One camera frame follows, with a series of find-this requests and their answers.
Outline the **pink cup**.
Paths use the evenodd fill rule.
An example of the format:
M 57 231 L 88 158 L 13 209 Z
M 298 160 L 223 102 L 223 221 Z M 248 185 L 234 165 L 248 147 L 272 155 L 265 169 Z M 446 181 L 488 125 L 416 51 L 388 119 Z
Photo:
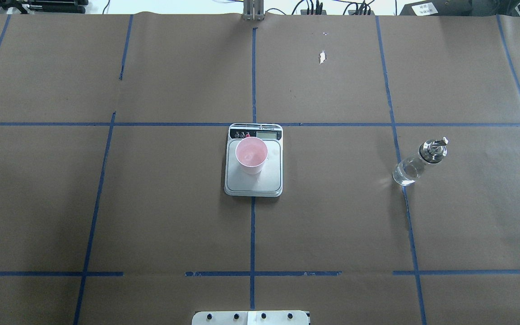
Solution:
M 256 175 L 262 171 L 268 160 L 268 146 L 257 137 L 243 138 L 237 144 L 235 155 L 244 173 Z

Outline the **clear glass sauce bottle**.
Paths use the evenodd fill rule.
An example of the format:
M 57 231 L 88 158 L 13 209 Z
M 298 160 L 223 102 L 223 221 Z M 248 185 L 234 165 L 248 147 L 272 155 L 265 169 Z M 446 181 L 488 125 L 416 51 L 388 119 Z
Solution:
M 392 173 L 393 180 L 400 186 L 412 185 L 429 167 L 440 164 L 446 158 L 448 144 L 446 136 L 423 142 L 416 152 L 396 165 Z

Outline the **silver kitchen scale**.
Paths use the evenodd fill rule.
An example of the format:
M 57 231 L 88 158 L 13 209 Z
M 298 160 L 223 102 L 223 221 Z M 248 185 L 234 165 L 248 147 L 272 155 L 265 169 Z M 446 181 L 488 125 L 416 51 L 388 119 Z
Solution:
M 235 155 L 243 138 L 257 137 L 266 142 L 268 158 L 262 171 L 248 175 Z M 234 123 L 227 135 L 224 191 L 233 196 L 278 197 L 283 191 L 283 128 L 278 124 Z

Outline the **brown paper table cover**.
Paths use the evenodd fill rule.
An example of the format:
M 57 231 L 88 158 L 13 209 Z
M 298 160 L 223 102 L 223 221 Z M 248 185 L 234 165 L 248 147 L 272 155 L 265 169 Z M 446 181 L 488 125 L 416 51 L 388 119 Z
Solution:
M 234 123 L 278 197 L 225 193 Z M 0 15 L 0 324 L 235 309 L 520 325 L 520 17 Z

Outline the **black box with label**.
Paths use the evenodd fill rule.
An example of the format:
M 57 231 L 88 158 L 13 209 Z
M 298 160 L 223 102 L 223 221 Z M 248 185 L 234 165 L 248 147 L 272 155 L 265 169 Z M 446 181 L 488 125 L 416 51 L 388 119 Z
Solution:
M 399 16 L 469 16 L 472 0 L 418 0 L 403 6 Z

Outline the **black folded tripod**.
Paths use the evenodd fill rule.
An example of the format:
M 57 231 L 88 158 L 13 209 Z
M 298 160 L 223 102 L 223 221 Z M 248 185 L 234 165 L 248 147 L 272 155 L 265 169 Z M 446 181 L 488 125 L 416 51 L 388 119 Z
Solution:
M 0 0 L 3 9 L 16 8 L 21 14 L 30 12 L 85 13 L 88 0 Z

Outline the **aluminium frame post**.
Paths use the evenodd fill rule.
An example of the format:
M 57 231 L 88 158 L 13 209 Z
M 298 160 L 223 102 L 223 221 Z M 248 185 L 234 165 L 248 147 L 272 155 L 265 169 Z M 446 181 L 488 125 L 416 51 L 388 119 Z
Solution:
M 265 18 L 264 0 L 242 0 L 244 21 L 262 21 Z

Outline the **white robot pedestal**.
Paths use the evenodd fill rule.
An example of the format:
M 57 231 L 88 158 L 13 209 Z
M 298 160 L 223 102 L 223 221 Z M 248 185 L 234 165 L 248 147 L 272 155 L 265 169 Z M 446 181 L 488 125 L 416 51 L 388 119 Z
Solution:
M 302 310 L 200 311 L 192 325 L 310 325 L 310 313 Z

